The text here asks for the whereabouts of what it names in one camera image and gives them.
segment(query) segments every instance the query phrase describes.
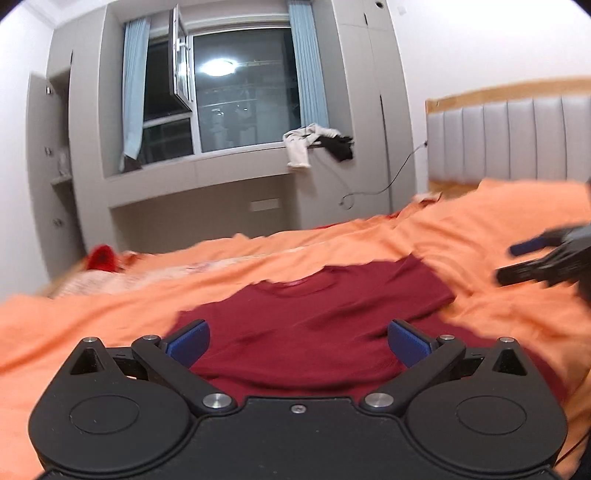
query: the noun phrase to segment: gray upholstered headboard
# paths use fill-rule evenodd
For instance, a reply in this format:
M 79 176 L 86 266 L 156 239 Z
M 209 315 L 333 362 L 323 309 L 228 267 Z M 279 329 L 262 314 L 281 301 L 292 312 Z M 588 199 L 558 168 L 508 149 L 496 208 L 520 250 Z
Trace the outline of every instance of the gray upholstered headboard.
M 479 90 L 426 109 L 431 181 L 591 176 L 591 78 Z

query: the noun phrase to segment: white wall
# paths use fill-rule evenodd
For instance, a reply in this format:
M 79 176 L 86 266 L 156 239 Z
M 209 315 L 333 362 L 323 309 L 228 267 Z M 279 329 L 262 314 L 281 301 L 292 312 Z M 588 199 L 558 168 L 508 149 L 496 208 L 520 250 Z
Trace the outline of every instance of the white wall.
M 29 75 L 45 76 L 52 35 L 23 5 L 0 22 L 0 300 L 48 282 L 29 192 L 25 116 Z
M 425 100 L 502 83 L 591 74 L 591 18 L 571 0 L 388 0 L 413 138 L 427 138 Z M 427 189 L 427 154 L 416 156 Z

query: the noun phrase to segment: window sill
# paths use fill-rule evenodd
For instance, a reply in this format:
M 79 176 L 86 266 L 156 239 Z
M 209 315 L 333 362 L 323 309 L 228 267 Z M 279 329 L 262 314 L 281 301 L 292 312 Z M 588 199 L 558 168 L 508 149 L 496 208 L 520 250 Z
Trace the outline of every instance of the window sill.
M 250 145 L 165 160 L 108 177 L 108 204 L 117 208 L 201 187 L 287 174 L 283 142 Z

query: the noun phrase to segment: maroon shirt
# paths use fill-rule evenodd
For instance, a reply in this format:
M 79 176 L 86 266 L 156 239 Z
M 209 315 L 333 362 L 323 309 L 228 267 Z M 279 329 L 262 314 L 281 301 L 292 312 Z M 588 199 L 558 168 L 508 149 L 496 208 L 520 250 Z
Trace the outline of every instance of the maroon shirt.
M 238 401 L 246 395 L 358 399 L 404 369 L 388 347 L 390 321 L 440 324 L 435 312 L 453 299 L 410 256 L 250 285 L 183 312 L 174 329 L 196 319 L 208 322 L 209 350 L 191 370 Z

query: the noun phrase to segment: orange bedsheet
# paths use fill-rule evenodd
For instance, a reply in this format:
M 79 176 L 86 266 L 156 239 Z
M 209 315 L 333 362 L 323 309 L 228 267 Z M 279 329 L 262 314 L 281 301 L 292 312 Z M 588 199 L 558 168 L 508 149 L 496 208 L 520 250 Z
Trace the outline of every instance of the orange bedsheet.
M 397 219 L 375 218 L 326 230 L 284 232 L 270 238 L 224 239 L 151 257 L 137 269 L 266 253 L 222 270 L 168 280 L 117 295 L 57 300 L 13 297 L 0 306 L 0 478 L 30 479 L 40 471 L 28 442 L 28 415 L 80 338 L 100 336 L 109 346 L 139 335 L 164 334 L 176 312 L 218 301 L 269 279 L 291 281 L 326 264 L 397 260 L 413 252 L 454 290 L 445 312 L 450 323 L 492 338 L 509 335 L 536 351 L 569 390 L 564 407 L 574 444 L 589 428 L 591 412 L 591 312 L 573 287 L 539 284 L 498 288 L 492 271 L 514 260 L 508 245 L 542 230 L 591 222 L 587 191 L 579 183 L 484 183 L 463 198 L 422 211 L 410 206 Z M 305 246 L 293 252 L 274 254 Z M 568 475 L 577 456 L 560 464 Z

